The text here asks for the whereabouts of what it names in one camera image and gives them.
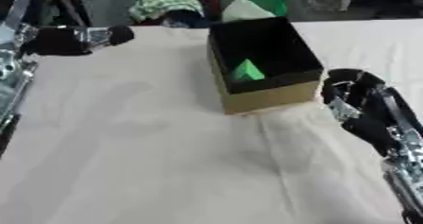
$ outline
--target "robotic arm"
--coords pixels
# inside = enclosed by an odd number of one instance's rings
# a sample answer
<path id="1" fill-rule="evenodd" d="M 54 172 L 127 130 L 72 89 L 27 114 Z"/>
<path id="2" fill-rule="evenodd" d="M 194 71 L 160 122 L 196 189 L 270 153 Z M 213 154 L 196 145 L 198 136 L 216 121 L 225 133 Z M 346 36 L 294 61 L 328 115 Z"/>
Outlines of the robotic arm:
<path id="1" fill-rule="evenodd" d="M 423 223 L 423 128 L 401 95 L 365 71 L 329 72 L 322 90 L 342 128 L 383 157 L 383 177 L 402 204 L 407 224 Z"/>
<path id="2" fill-rule="evenodd" d="M 14 0 L 7 18 L 0 23 L 0 156 L 19 121 L 18 107 L 37 68 L 37 62 L 29 60 L 28 55 L 81 56 L 134 38 L 127 26 L 26 25 L 22 20 L 30 1 Z"/>

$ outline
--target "open box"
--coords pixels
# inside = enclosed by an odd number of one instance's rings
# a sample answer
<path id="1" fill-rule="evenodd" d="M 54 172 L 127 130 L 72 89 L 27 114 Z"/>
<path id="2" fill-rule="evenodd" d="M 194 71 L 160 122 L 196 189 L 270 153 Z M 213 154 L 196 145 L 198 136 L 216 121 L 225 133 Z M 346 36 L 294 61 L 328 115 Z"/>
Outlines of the open box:
<path id="1" fill-rule="evenodd" d="M 213 25 L 209 59 L 225 113 L 250 112 L 314 98 L 323 66 L 284 17 Z M 236 82 L 251 60 L 265 78 Z"/>

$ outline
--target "white tablecloth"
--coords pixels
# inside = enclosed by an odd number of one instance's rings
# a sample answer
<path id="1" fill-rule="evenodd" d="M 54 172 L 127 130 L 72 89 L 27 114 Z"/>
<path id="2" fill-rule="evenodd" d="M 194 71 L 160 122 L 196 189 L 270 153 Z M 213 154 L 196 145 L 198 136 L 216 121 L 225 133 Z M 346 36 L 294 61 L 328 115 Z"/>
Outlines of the white tablecloth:
<path id="1" fill-rule="evenodd" d="M 329 68 L 398 87 L 423 119 L 423 21 L 305 23 Z M 0 162 L 1 224 L 399 224 L 380 158 L 316 100 L 227 116 L 207 30 L 135 28 L 43 59 Z"/>

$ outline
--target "cardboard box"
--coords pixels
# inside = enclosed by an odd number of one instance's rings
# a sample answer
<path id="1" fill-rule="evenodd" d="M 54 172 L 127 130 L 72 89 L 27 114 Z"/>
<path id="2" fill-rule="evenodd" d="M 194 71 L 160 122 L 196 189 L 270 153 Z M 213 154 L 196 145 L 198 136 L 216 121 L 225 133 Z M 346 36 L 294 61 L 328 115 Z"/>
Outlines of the cardboard box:
<path id="1" fill-rule="evenodd" d="M 266 78 L 232 80 L 231 73 L 246 59 Z M 227 114 L 313 100 L 323 72 L 284 17 L 213 25 L 209 60 Z"/>

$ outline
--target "green block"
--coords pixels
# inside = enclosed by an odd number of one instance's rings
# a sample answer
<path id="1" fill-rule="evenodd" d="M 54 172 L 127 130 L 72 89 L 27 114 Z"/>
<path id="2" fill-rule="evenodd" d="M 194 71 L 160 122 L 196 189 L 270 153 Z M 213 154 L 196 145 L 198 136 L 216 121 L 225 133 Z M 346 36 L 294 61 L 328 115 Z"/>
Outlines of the green block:
<path id="1" fill-rule="evenodd" d="M 264 79 L 264 74 L 251 62 L 251 60 L 244 60 L 233 72 L 233 81 L 251 81 Z"/>
<path id="2" fill-rule="evenodd" d="M 285 16 L 287 8 L 285 6 L 285 0 L 251 0 L 256 5 L 274 13 L 277 16 Z"/>

